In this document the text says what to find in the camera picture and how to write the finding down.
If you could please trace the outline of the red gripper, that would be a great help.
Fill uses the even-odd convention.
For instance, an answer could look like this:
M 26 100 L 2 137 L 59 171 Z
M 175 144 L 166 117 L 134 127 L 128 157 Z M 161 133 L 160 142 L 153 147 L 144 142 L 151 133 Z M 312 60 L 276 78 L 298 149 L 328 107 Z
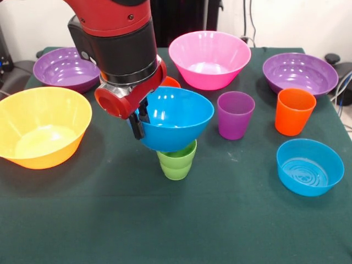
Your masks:
M 127 119 L 137 140 L 145 136 L 142 122 L 150 123 L 147 111 L 147 95 L 154 92 L 164 81 L 167 67 L 159 59 L 156 71 L 148 78 L 135 86 L 115 86 L 101 81 L 94 95 L 98 104 L 110 115 Z M 139 108 L 139 117 L 133 114 Z

